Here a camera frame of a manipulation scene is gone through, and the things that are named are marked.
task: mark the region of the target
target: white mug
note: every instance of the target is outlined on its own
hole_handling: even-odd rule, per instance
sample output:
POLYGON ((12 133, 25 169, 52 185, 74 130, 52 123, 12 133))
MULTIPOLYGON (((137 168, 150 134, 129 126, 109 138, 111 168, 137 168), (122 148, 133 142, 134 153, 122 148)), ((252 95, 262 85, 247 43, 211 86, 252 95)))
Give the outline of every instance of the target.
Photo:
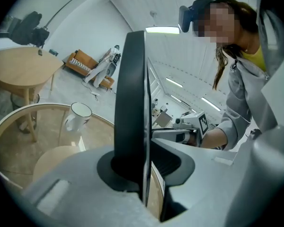
POLYGON ((73 103, 64 120, 67 131, 81 131, 90 120, 92 110, 83 103, 73 103))

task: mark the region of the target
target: jacket sleeve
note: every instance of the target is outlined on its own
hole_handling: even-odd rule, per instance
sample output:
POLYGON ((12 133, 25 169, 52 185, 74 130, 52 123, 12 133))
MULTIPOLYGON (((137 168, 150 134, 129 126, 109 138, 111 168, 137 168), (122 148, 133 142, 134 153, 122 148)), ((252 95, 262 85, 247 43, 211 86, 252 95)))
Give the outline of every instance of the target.
POLYGON ((227 136, 224 150, 236 146, 250 125, 251 113, 245 99, 245 87, 241 74, 237 68, 231 68, 228 81, 230 92, 226 99, 226 110, 217 128, 227 136))

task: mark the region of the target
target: yellow shirt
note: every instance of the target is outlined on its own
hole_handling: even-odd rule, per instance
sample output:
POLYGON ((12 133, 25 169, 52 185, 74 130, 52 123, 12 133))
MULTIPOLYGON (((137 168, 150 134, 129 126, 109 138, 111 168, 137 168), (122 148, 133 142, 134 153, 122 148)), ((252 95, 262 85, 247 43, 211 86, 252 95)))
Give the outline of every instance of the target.
POLYGON ((255 54, 246 54, 245 52, 242 51, 242 55, 245 59, 251 61, 256 66, 258 66, 262 71, 266 71, 261 46, 259 47, 258 51, 255 54))

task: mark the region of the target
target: mug handle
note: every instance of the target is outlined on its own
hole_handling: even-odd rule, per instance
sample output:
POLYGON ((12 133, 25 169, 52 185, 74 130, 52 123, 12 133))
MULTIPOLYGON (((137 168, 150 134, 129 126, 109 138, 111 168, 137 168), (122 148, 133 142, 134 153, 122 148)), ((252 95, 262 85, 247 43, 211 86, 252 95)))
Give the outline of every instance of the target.
POLYGON ((70 127, 70 122, 75 118, 75 116, 73 114, 70 114, 66 117, 66 119, 64 120, 64 126, 66 128, 67 131, 71 131, 72 128, 70 127))

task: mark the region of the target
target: brown sofa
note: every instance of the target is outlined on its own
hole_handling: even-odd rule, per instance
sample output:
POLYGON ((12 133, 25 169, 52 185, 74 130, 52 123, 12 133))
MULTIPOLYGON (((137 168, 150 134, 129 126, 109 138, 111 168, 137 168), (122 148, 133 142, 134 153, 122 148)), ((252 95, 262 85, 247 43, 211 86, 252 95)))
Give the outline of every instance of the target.
MULTIPOLYGON (((83 51, 78 50, 77 53, 72 53, 69 58, 67 59, 65 66, 71 68, 72 70, 80 73, 83 76, 86 76, 88 74, 88 71, 82 69, 79 66, 75 66, 73 64, 70 64, 70 61, 72 60, 72 58, 77 59, 78 61, 80 61, 82 64, 86 65, 88 68, 90 69, 94 69, 97 65, 98 62, 95 61, 92 57, 90 57, 89 55, 85 54, 83 51)), ((105 77, 106 79, 102 80, 102 82, 100 83, 100 85, 106 87, 106 88, 111 88, 112 84, 115 82, 114 79, 109 78, 109 77, 105 77)))

